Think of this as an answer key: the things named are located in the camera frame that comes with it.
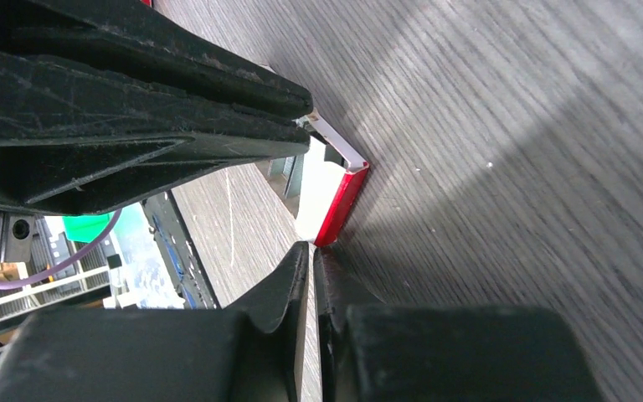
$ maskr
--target wooden floor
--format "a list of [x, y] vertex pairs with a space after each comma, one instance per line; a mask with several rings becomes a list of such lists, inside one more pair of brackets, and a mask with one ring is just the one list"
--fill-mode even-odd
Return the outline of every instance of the wooden floor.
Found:
[[[335, 246], [371, 291], [552, 307], [606, 398], [643, 401], [643, 0], [158, 7], [308, 87], [372, 162]], [[252, 169], [176, 192], [222, 302], [294, 239]]]

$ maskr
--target green object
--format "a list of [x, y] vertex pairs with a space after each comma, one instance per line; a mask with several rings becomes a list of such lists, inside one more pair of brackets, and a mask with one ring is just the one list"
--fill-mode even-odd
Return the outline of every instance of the green object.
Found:
[[114, 213], [104, 215], [64, 216], [65, 237], [70, 241], [90, 243], [110, 223]]

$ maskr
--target screw hole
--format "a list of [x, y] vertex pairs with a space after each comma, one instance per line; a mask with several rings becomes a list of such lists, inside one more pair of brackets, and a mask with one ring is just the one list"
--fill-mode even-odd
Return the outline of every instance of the screw hole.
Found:
[[31, 226], [23, 219], [19, 219], [13, 224], [13, 237], [23, 240], [31, 234]]

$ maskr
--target cable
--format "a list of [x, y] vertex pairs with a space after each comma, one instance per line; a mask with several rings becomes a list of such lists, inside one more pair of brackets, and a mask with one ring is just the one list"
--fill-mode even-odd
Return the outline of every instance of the cable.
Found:
[[70, 265], [73, 265], [75, 262], [82, 259], [82, 257], [84, 257], [85, 255], [87, 255], [87, 253], [91, 252], [102, 240], [105, 239], [105, 237], [107, 237], [107, 235], [115, 227], [115, 224], [117, 223], [117, 221], [120, 219], [120, 215], [121, 215], [121, 209], [118, 209], [117, 211], [115, 211], [114, 215], [112, 215], [112, 219], [110, 219], [110, 222], [102, 230], [102, 233], [98, 234], [97, 237], [95, 237], [90, 243], [85, 245], [85, 247], [77, 250], [73, 255], [66, 258], [58, 265], [54, 266], [53, 268], [49, 268], [45, 271], [41, 271], [33, 276], [29, 276], [28, 278], [18, 279], [16, 281], [6, 281], [6, 282], [0, 281], [0, 291], [10, 291], [13, 289], [18, 289], [19, 287], [32, 285], [36, 282], [40, 282], [48, 278], [49, 276], [52, 276], [57, 272], [64, 270]]

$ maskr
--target gray wood grain surface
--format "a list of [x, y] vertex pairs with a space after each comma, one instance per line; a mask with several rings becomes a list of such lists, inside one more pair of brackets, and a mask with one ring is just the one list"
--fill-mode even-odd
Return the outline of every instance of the gray wood grain surface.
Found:
[[[370, 159], [335, 249], [371, 291], [554, 308], [605, 397], [643, 400], [643, 0], [158, 4], [308, 87]], [[177, 195], [223, 225], [228, 205], [211, 195], [222, 177]], [[252, 239], [292, 241], [283, 207], [240, 180], [237, 197], [254, 206], [235, 224], [249, 230], [248, 258], [272, 264], [282, 251], [267, 247], [279, 243]], [[198, 235], [219, 248], [229, 236]]]
[[[173, 194], [221, 306], [265, 278], [297, 240], [294, 218], [255, 165], [210, 174]], [[322, 400], [315, 310], [310, 281], [301, 396], [311, 402]]]

